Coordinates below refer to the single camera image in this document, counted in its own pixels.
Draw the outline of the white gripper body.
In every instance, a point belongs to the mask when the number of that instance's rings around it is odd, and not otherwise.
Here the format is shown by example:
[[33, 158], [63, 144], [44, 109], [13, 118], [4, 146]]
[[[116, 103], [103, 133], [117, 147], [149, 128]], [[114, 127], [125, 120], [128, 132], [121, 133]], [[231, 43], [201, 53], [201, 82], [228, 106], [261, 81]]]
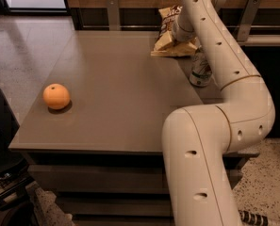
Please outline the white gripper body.
[[173, 37], [177, 41], [190, 41], [195, 37], [193, 26], [186, 15], [179, 14], [173, 22]]

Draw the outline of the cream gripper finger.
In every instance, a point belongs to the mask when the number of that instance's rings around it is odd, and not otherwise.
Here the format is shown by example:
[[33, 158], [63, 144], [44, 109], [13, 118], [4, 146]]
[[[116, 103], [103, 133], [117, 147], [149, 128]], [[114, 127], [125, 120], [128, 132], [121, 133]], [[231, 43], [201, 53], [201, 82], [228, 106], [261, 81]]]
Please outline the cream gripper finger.
[[154, 49], [156, 51], [164, 51], [175, 46], [176, 40], [174, 39], [171, 31], [163, 33], [156, 41]]

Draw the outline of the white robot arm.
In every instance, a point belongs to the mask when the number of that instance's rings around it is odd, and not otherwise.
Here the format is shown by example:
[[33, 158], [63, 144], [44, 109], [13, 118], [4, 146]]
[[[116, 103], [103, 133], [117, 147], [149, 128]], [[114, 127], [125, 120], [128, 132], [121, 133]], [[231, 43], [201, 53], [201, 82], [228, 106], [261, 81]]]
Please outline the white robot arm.
[[222, 157], [260, 142], [272, 129], [271, 94], [219, 18], [225, 0], [181, 0], [178, 40], [194, 32], [222, 102], [176, 109], [164, 122], [162, 152], [175, 226], [242, 226]]

